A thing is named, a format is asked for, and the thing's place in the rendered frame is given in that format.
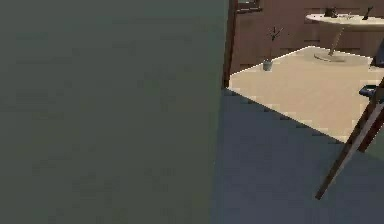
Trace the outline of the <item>thin plant in grey pot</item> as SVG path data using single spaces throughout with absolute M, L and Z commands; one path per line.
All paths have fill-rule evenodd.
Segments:
M 270 71 L 272 69 L 272 65 L 273 65 L 273 57 L 272 57 L 272 51 L 273 51 L 273 45 L 274 45 L 274 41 L 276 40 L 276 38 L 281 34 L 281 32 L 283 31 L 282 28 L 280 29 L 277 29 L 276 27 L 273 27 L 268 35 L 270 37 L 270 40 L 271 40 L 271 43 L 270 43 L 270 46 L 268 48 L 268 55 L 265 57 L 265 59 L 263 60 L 263 70 L 264 71 Z

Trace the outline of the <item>round cream pedestal table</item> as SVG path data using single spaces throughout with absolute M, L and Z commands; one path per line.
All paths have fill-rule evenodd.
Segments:
M 384 19 L 378 17 L 367 17 L 351 14 L 339 14 L 336 18 L 325 17 L 323 14 L 309 14 L 307 20 L 319 23 L 334 25 L 338 28 L 333 38 L 331 48 L 328 53 L 315 53 L 314 57 L 327 62 L 344 62 L 344 58 L 334 55 L 340 37 L 345 29 L 352 28 L 357 30 L 384 30 Z

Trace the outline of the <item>brown framed wall picture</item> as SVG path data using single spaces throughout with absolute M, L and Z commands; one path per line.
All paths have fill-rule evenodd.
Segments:
M 246 14 L 261 12 L 263 8 L 260 5 L 261 0 L 238 0 L 237 3 L 237 14 Z

